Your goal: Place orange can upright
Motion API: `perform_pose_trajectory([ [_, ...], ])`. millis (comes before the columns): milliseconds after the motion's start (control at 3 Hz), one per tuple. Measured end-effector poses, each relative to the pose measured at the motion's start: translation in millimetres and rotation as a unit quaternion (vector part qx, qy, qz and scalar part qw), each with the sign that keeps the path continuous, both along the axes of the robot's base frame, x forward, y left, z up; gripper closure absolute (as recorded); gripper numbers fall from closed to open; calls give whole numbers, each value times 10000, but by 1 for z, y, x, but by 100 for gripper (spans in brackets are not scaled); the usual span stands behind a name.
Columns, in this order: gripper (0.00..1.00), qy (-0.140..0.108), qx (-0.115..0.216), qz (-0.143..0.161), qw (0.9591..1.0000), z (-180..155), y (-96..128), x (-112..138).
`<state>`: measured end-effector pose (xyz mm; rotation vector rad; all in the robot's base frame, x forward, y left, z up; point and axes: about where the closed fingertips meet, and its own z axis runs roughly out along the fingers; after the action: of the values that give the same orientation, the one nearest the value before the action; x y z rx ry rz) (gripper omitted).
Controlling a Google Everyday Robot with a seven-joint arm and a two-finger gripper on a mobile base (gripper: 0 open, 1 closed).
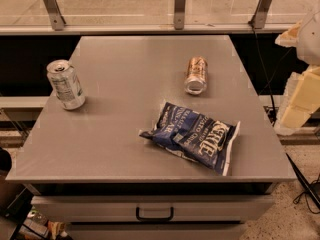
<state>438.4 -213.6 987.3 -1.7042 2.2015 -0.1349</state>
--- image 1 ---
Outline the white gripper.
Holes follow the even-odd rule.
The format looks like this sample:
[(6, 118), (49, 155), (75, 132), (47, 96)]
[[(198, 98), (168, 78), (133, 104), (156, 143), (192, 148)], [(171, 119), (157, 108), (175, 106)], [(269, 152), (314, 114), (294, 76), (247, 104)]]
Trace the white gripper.
[(297, 57), (310, 64), (301, 74), (290, 75), (279, 109), (282, 126), (300, 128), (320, 108), (320, 3), (280, 34), (275, 43), (282, 47), (297, 45)]

